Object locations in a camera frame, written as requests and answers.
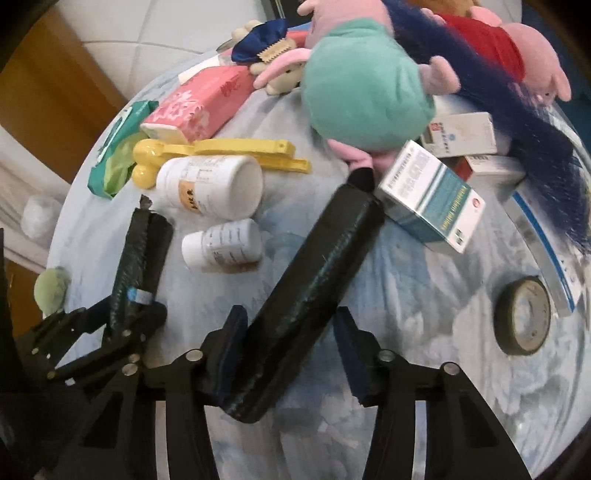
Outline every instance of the stuffed animal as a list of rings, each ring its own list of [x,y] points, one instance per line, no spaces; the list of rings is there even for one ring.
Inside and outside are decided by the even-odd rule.
[[[406,54],[380,0],[307,0],[298,9],[311,11],[308,48],[280,55],[255,88],[305,63],[301,96],[312,127],[351,171],[368,169],[373,183],[373,167],[391,163],[433,119],[432,96],[460,83],[444,58],[419,65]]]
[[[280,29],[281,30],[280,41],[282,42],[281,48],[283,48],[283,50],[285,50],[285,51],[294,50],[295,48],[298,47],[299,38],[297,38],[297,36],[299,36],[301,38],[305,37],[305,32],[294,32],[295,35],[290,35],[290,33],[287,32],[287,22],[284,19],[271,20],[270,22],[267,22],[267,24],[270,24],[272,22],[275,22],[275,23],[284,22],[285,23],[285,31]],[[263,23],[259,22],[258,20],[251,20],[243,27],[240,27],[240,28],[237,28],[236,30],[234,30],[232,32],[232,40],[234,42],[236,42],[236,46],[234,47],[234,49],[236,51],[238,51],[240,49],[240,42],[242,40],[247,38],[249,35],[252,35],[252,36],[256,35],[257,32],[262,29],[262,28],[257,28],[260,25],[263,25]],[[260,75],[262,72],[264,72],[265,69],[268,67],[268,65],[269,65],[269,62],[254,61],[253,63],[251,63],[249,70],[250,70],[251,74],[256,77],[256,76]],[[285,73],[279,75],[277,78],[268,82],[265,87],[265,90],[267,91],[267,93],[269,95],[281,95],[283,93],[289,93],[290,91],[292,91],[294,88],[296,88],[300,84],[302,74],[303,74],[302,67],[298,66],[298,65],[294,65],[293,68],[291,70],[289,70],[288,72],[285,72]]]
[[[428,17],[459,33],[480,55],[503,67],[517,82],[523,82],[545,105],[558,96],[568,102],[569,80],[560,67],[558,55],[546,38],[534,28],[520,23],[502,24],[490,10],[472,7],[470,17],[436,15]]]

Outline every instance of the plush toy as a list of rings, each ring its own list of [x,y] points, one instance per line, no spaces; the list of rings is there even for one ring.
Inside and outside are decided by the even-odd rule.
[[[372,189],[373,167],[417,138],[434,116],[433,95],[456,92],[460,83],[447,60],[418,65],[392,37],[380,0],[307,0],[313,10],[308,48],[279,56],[255,80],[255,88],[306,64],[301,96],[312,127],[337,156],[360,172]]]
[[[249,70],[256,77],[265,71],[279,53],[301,46],[298,45],[298,40],[305,36],[306,32],[303,31],[288,33],[287,21],[283,18],[270,20],[265,24],[251,20],[244,27],[232,32],[232,40],[236,42],[232,60],[249,63]],[[289,93],[300,84],[302,74],[302,67],[294,65],[291,70],[267,83],[265,90],[269,95]]]
[[[560,67],[558,55],[546,38],[534,28],[520,23],[502,24],[490,10],[472,7],[470,17],[436,15],[428,17],[459,33],[480,55],[503,67],[517,82],[523,82],[536,99],[549,105],[558,96],[568,102],[569,80]]]

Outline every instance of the white floor tile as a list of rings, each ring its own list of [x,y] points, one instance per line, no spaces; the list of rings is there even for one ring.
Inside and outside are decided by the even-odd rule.
[[[513,22],[521,23],[521,0],[503,0]]]
[[[138,45],[138,55],[132,68],[131,78],[124,95],[133,97],[149,82],[166,70],[193,58],[197,53],[154,45]]]
[[[265,21],[260,0],[154,0],[142,43],[205,52],[249,20]]]
[[[511,18],[511,13],[506,7],[503,0],[479,0],[482,7],[492,10],[494,13],[499,15],[503,23],[513,23],[514,20]]]
[[[100,42],[87,43],[85,47],[117,89],[126,95],[138,44]]]
[[[136,42],[150,1],[60,0],[57,7],[83,42]]]

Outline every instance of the white cotton ball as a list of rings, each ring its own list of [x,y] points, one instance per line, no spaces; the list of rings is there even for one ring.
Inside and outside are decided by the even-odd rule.
[[[22,214],[22,232],[36,244],[49,248],[60,212],[61,203],[56,199],[47,195],[32,195]]]

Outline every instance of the light blue tablecloth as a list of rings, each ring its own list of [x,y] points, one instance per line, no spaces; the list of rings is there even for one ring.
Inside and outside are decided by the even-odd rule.
[[[187,67],[152,82],[134,100],[162,99]],[[181,240],[213,222],[189,211],[174,214],[176,231],[157,296],[168,306],[168,320],[149,341],[145,362],[151,367],[198,347],[222,325],[233,304],[243,304],[252,319],[346,178],[345,165],[312,133],[297,90],[280,98],[254,93],[220,136],[290,140],[297,156],[311,161],[313,172],[265,172],[264,199],[255,215],[265,257],[254,270],[190,272]],[[129,183],[111,202],[92,195],[86,182],[95,160],[96,147],[72,185],[49,256],[49,266],[60,265],[72,275],[67,311],[91,306],[111,292],[141,194]],[[581,302],[569,318],[554,315],[549,337],[535,355],[509,357],[499,349],[493,301],[508,282],[537,274],[538,268],[502,206],[492,195],[486,199],[483,221],[465,254],[456,257],[426,249],[388,221],[342,305],[351,309],[360,328],[410,362],[431,367],[458,362],[537,475],[591,416],[589,335]],[[81,338],[65,361],[99,342],[100,332]],[[425,459],[426,420],[424,408],[418,410],[415,478],[421,478]],[[216,408],[207,409],[207,418],[223,480],[358,480],[375,412],[351,396],[328,329],[286,395],[258,424],[240,424]],[[157,452],[165,479],[163,415],[160,405]]]

